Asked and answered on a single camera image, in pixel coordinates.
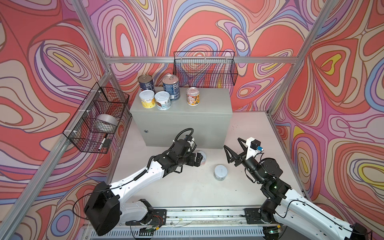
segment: patterned wall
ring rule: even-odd
[[[173,56],[174,51],[234,50],[236,56],[296,56],[322,0],[92,1],[88,14],[110,56]],[[173,64],[111,66],[133,101],[143,73],[160,77]],[[238,64],[230,88],[234,111],[264,111],[290,64]]]
[[[70,1],[40,3],[0,1],[0,221],[104,73]],[[108,154],[68,147],[13,240],[76,236],[70,205],[105,179],[126,122]]]
[[[384,239],[384,2],[343,0],[273,118],[312,200]]]

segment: black wire mesh basket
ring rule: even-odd
[[[229,88],[238,71],[234,51],[175,51],[173,74],[180,86]]]
[[[75,127],[63,134],[81,152],[107,153],[128,100],[129,95],[121,90],[99,86]]]

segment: orange floral can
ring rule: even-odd
[[[197,88],[191,87],[187,89],[187,103],[190,106],[196,106],[200,102],[200,92]]]

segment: cabinet top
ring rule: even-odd
[[[131,106],[131,113],[143,114],[170,114],[170,115],[206,115],[206,116],[232,116],[231,99],[227,88],[198,88],[200,103],[196,106],[187,104],[187,89],[180,88],[180,98],[171,101],[167,110],[160,110],[156,106],[144,108],[139,93]],[[156,92],[163,91],[163,87],[155,87]]]

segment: can label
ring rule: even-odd
[[[153,108],[156,105],[155,98],[152,98],[152,99],[142,99],[142,98],[140,98],[140,100],[141,100],[141,104],[145,108]]]
[[[167,110],[170,108],[170,100],[167,99],[165,101],[156,101],[156,106],[160,110]]]
[[[187,93],[187,103],[191,106],[198,105],[200,102],[200,94],[193,96]]]
[[[142,91],[144,90],[152,90],[152,91],[155,91],[155,84],[153,82],[153,80],[147,82],[147,83],[141,83],[139,82],[140,84],[140,88]]]
[[[175,101],[180,98],[179,82],[171,85],[163,83],[163,88],[164,88],[164,91],[169,93],[169,98],[171,101]]]

